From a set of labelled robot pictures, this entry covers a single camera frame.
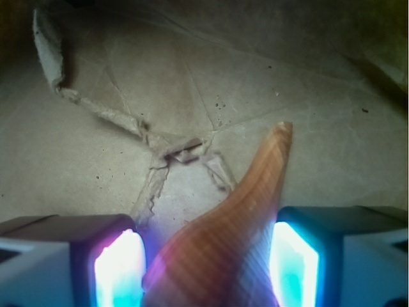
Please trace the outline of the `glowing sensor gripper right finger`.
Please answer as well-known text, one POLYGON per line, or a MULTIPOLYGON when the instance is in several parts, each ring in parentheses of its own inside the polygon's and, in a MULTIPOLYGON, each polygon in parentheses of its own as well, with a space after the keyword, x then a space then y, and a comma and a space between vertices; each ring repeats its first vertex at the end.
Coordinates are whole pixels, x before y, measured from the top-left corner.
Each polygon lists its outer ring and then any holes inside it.
POLYGON ((285 207, 270 279, 279 306, 407 306, 408 212, 395 207, 285 207))

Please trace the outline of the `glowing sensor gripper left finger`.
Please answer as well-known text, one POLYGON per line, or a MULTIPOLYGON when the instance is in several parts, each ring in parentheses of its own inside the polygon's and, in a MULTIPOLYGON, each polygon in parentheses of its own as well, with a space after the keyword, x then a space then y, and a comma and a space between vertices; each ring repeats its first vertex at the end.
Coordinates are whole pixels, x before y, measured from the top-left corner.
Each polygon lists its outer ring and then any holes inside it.
POLYGON ((1 223, 2 306, 140 306, 144 243, 126 214, 1 223))

